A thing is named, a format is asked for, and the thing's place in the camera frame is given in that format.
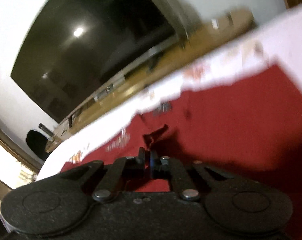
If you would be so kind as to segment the black curved television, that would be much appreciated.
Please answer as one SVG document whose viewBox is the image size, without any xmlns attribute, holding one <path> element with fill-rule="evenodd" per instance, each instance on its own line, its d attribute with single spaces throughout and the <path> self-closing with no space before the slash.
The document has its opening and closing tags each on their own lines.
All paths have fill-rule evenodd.
<svg viewBox="0 0 302 240">
<path fill-rule="evenodd" d="M 11 78 L 61 122 L 123 68 L 174 36 L 152 0 L 48 0 Z"/>
</svg>

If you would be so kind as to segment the wooden window frame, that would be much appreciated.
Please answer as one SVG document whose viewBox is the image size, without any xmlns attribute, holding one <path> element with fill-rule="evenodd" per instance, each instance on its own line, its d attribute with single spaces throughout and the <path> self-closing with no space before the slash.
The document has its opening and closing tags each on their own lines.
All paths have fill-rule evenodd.
<svg viewBox="0 0 302 240">
<path fill-rule="evenodd" d="M 42 167 L 42 164 L 27 154 L 22 148 L 20 148 L 12 139 L 10 139 L 0 129 L 0 145 L 18 161 L 28 167 L 30 170 L 38 173 Z"/>
</svg>

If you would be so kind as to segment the red knitted garment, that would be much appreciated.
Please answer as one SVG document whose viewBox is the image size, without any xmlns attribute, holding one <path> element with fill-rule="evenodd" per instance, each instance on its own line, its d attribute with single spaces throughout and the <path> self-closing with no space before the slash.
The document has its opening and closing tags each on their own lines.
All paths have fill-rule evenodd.
<svg viewBox="0 0 302 240">
<path fill-rule="evenodd" d="M 217 224 L 199 202 L 180 199 L 169 181 L 136 178 L 118 197 L 93 205 L 64 239 L 302 239 L 302 94 L 282 69 L 265 71 L 229 86 L 185 91 L 165 113 L 133 117 L 125 133 L 91 151 L 83 163 L 146 150 L 195 161 L 285 194 L 293 213 L 283 227 L 237 231 Z"/>
</svg>

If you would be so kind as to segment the grey cylindrical lamp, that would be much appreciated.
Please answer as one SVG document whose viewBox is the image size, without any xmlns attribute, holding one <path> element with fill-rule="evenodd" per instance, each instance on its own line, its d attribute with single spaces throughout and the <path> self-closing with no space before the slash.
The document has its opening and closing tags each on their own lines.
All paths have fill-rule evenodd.
<svg viewBox="0 0 302 240">
<path fill-rule="evenodd" d="M 175 29 L 181 40 L 188 40 L 187 19 L 184 10 L 177 0 L 156 0 L 160 11 L 163 13 L 170 25 Z"/>
</svg>

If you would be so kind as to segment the silver set-top box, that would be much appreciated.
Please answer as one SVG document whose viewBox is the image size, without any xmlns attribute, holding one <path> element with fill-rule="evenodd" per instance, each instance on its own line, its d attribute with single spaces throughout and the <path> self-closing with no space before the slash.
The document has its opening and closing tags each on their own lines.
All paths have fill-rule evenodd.
<svg viewBox="0 0 302 240">
<path fill-rule="evenodd" d="M 109 84 L 108 86 L 104 87 L 103 89 L 100 89 L 97 93 L 94 94 L 93 97 L 94 101 L 97 102 L 98 100 L 105 98 L 108 94 L 110 94 L 113 90 L 115 90 L 124 82 L 125 82 L 125 78 L 122 77 L 116 80 L 115 82 Z"/>
</svg>

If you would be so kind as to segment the black remote control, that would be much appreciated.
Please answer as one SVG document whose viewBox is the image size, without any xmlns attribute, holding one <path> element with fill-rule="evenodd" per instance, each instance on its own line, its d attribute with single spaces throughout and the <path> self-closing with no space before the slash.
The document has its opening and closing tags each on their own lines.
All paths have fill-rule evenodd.
<svg viewBox="0 0 302 240">
<path fill-rule="evenodd" d="M 38 127 L 42 130 L 42 131 L 44 131 L 46 134 L 48 134 L 49 136 L 53 136 L 54 134 L 53 134 L 53 132 L 51 131 L 51 130 L 49 130 L 45 125 L 43 125 L 42 123 L 40 123 L 39 125 L 38 125 Z"/>
</svg>

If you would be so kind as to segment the white floral bed sheet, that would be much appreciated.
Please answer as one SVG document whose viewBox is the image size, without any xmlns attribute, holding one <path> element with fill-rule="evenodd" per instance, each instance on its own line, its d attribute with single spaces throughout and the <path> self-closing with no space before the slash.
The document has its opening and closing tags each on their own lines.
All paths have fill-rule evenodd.
<svg viewBox="0 0 302 240">
<path fill-rule="evenodd" d="M 57 174 L 67 161 L 82 160 L 117 133 L 124 133 L 134 115 L 154 110 L 185 90 L 231 85 L 261 72 L 272 61 L 280 61 L 302 92 L 302 4 L 140 92 L 134 92 L 133 87 L 118 87 L 91 107 L 98 118 L 62 142 L 44 162 L 37 179 Z"/>
</svg>

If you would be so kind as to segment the wooden tv stand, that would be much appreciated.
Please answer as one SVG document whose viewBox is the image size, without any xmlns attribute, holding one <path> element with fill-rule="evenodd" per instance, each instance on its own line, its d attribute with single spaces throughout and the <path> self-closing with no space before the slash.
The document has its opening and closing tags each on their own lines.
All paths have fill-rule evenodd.
<svg viewBox="0 0 302 240">
<path fill-rule="evenodd" d="M 125 82 L 105 98 L 95 102 L 94 93 L 84 100 L 54 130 L 54 135 L 48 140 L 45 151 L 52 152 L 63 141 L 103 114 L 124 103 L 138 92 L 146 90 L 175 70 L 243 35 L 254 24 L 253 14 L 246 7 L 232 9 L 219 18 L 203 23 L 191 33 L 188 40 L 179 42 L 130 72 L 124 77 Z"/>
</svg>

